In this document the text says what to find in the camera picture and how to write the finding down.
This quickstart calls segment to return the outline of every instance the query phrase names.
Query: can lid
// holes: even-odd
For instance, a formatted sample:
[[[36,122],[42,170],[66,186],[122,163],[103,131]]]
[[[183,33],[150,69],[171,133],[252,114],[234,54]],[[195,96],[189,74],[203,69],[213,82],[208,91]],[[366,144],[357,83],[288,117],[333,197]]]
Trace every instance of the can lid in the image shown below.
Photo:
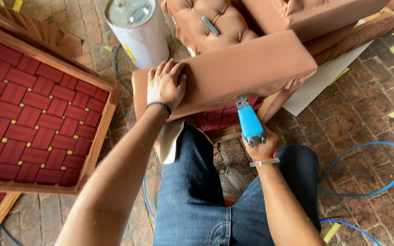
[[[155,10],[155,0],[114,0],[106,7],[105,14],[110,23],[132,29],[147,22]]]

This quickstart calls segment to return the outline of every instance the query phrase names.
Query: brick floor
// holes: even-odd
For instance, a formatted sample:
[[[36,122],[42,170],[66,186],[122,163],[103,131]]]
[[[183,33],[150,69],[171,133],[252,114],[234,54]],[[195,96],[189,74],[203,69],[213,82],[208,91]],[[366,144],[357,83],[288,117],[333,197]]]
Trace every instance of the brick floor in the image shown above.
[[[14,0],[4,0],[12,7]],[[134,109],[132,95],[114,74],[113,53],[104,45],[116,48],[118,40],[103,17],[103,0],[35,0],[24,1],[21,13],[43,20],[61,30],[82,38],[83,54],[75,59],[94,69],[100,77],[121,86],[123,96],[114,116]],[[167,42],[176,59],[189,57],[176,39],[176,28],[169,16],[163,15]],[[370,141],[394,143],[394,56],[389,48],[394,36],[375,40],[350,66],[350,70],[328,86],[302,113],[293,117],[281,109],[268,123],[280,136],[279,146],[298,143],[311,147],[318,155],[320,173],[348,148]],[[118,52],[118,71],[131,86],[130,75],[135,66],[122,50]],[[134,114],[113,120],[101,150],[101,160],[118,140],[135,124]],[[239,139],[218,145],[215,155],[217,170],[232,167],[249,180],[256,170],[248,167]],[[147,169],[147,195],[156,214],[157,190],[162,165],[152,153]],[[354,151],[332,170],[322,188],[341,193],[370,192],[385,186],[394,178],[394,149],[367,146]],[[21,195],[3,224],[22,245],[53,245],[72,207],[75,196]],[[394,246],[394,187],[375,197],[363,199],[338,198],[319,194],[321,218],[339,218],[353,223],[373,235],[382,245]],[[144,204],[142,190],[137,197],[121,245],[151,245],[154,221]],[[322,235],[330,229],[323,225]],[[0,246],[11,245],[0,233]],[[330,245],[373,245],[361,233],[342,227]]]

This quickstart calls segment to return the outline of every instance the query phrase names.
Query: plastic bag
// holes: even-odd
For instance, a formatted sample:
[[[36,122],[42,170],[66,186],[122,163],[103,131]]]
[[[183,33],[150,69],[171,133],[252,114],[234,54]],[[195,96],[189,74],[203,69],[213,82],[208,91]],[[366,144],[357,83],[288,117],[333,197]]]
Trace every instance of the plastic bag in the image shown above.
[[[220,181],[222,183],[225,201],[238,201],[246,186],[249,185],[244,175],[230,167],[227,167],[226,171],[220,171]]]

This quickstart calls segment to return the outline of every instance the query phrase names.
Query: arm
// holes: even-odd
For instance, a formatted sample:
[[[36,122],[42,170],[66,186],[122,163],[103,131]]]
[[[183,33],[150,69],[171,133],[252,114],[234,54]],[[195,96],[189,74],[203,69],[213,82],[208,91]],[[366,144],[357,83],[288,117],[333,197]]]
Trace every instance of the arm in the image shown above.
[[[246,150],[254,160],[272,158],[279,138],[265,125],[263,128],[266,144],[250,148],[243,138]],[[326,245],[294,197],[277,165],[257,166],[257,170],[264,193],[268,227],[275,245]]]
[[[148,73],[147,102],[176,108],[185,94],[184,64],[161,63]],[[81,191],[56,245],[119,245],[141,187],[148,157],[168,112],[148,107],[134,127],[104,158]]]

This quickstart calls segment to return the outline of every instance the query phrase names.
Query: metal can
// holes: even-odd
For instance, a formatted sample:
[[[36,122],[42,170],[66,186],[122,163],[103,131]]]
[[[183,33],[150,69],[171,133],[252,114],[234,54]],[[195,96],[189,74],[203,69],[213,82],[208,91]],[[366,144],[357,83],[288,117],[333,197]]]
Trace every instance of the metal can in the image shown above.
[[[107,23],[139,69],[167,61],[169,50],[156,0],[110,0]]]

